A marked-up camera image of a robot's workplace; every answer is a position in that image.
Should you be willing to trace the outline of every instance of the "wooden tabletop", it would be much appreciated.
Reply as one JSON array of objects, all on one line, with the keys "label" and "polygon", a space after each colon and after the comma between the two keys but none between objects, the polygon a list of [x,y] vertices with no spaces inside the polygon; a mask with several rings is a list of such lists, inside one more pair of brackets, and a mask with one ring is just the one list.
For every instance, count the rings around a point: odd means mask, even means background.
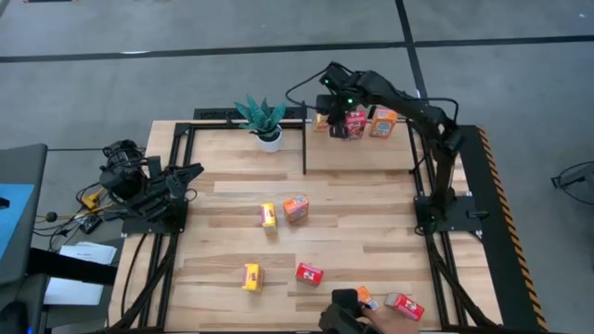
[{"label": "wooden tabletop", "polygon": [[[153,123],[147,156],[168,161],[174,124]],[[412,161],[407,128],[397,124],[394,131],[394,145],[408,148],[393,153],[399,161],[408,161],[400,170],[310,171],[307,175],[302,175],[299,130],[285,130],[285,147],[274,154],[260,151],[255,138],[245,131],[197,131],[191,162],[201,162],[205,171],[189,186],[198,197],[190,202],[186,231],[177,247],[166,330],[318,330],[319,314],[328,306],[331,291],[360,286],[367,287],[380,304],[390,292],[405,293],[425,308],[420,328],[439,328],[424,239],[413,231],[416,188],[407,172]],[[356,145],[369,145],[370,139],[364,137],[367,143]],[[308,134],[307,146],[321,149],[326,141],[317,142]],[[310,163],[323,165],[324,161]],[[461,163],[454,177],[455,189],[467,191]],[[310,200],[309,217],[289,225],[281,203],[302,194]],[[278,214],[275,238],[267,237],[260,227],[260,204],[270,201]],[[500,323],[483,246],[468,233],[450,237],[462,286],[488,317]],[[110,304],[112,324],[120,318],[123,284],[139,240],[140,236],[132,236],[124,243]],[[140,250],[126,308],[144,286],[152,240],[148,236]],[[264,268],[262,292],[241,289],[245,263]],[[323,269],[321,285],[297,282],[298,263]],[[451,293],[444,286],[450,322],[455,323]],[[149,324],[155,324],[160,295],[158,287]],[[383,306],[379,312],[385,318],[402,319]]]}]

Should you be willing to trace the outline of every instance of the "gray floor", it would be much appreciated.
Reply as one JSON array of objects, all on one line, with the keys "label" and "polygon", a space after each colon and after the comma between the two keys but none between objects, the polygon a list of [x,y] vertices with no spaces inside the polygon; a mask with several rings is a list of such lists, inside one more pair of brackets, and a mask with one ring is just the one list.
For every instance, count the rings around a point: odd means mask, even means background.
[{"label": "gray floor", "polygon": [[[416,40],[594,33],[591,0],[405,2]],[[13,0],[0,19],[0,57],[402,40],[391,0]],[[489,133],[550,329],[591,332],[594,208],[549,179],[594,156],[594,44],[418,52],[430,96],[457,99],[459,121]],[[331,60],[415,89],[404,49],[0,64],[0,148],[145,145],[152,120],[189,119],[194,108],[230,107],[248,92],[279,102]],[[321,92],[312,83],[295,96]],[[98,151],[50,152],[40,212],[75,210],[75,191],[96,182],[102,162]],[[90,238],[116,238],[119,228],[104,224]]]}]

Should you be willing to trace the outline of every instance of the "potted plant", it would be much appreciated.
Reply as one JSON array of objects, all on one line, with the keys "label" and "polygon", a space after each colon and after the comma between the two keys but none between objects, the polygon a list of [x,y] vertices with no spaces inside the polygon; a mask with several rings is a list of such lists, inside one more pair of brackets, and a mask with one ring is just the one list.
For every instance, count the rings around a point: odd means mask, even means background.
[{"label": "potted plant", "polygon": [[282,129],[278,122],[285,116],[287,105],[282,103],[274,109],[270,109],[266,104],[266,99],[262,105],[258,106],[256,101],[249,94],[248,106],[246,107],[235,102],[235,107],[239,113],[248,120],[247,124],[240,124],[242,129],[250,130],[250,134],[256,135],[258,145],[264,152],[274,153],[282,148]]}]

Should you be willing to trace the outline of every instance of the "yellow warning tape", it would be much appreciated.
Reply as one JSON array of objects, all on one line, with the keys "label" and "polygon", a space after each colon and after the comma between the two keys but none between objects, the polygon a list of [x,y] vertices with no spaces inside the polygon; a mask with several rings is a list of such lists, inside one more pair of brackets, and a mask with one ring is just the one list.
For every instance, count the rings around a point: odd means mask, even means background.
[{"label": "yellow warning tape", "polygon": [[497,165],[495,164],[495,158],[493,153],[491,152],[491,147],[489,146],[489,139],[486,136],[486,132],[480,126],[477,126],[479,130],[479,136],[481,137],[481,141],[483,142],[484,153],[486,159],[488,160],[489,167],[491,169],[491,175],[493,176],[493,182],[495,183],[495,189],[499,194],[499,202],[501,203],[501,210],[504,212],[505,220],[508,224],[508,230],[510,231],[510,238],[511,242],[514,244],[514,249],[516,254],[518,255],[518,263],[522,269],[522,274],[524,276],[524,282],[526,287],[528,288],[528,297],[532,301],[532,306],[535,310],[536,314],[536,321],[538,325],[541,327],[541,330],[549,331],[549,326],[545,321],[545,316],[542,312],[540,307],[540,300],[536,296],[535,286],[532,283],[532,278],[530,277],[530,271],[528,270],[528,265],[526,263],[526,258],[523,255],[522,246],[520,245],[520,239],[518,238],[518,233],[516,232],[516,227],[513,223],[513,219],[511,218],[511,211],[510,205],[508,204],[508,200],[506,199],[505,192],[503,191],[503,185],[501,185],[501,181],[499,180],[499,173],[497,172]]}]

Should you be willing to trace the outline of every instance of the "human hand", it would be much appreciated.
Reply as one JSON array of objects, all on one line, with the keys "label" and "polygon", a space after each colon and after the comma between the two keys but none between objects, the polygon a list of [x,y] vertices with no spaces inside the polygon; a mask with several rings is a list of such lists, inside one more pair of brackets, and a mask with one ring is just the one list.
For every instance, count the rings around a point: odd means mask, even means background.
[{"label": "human hand", "polygon": [[373,326],[383,334],[417,334],[419,333],[419,323],[406,319],[404,317],[393,319],[382,319],[375,311],[364,308],[363,316],[369,319]]}]

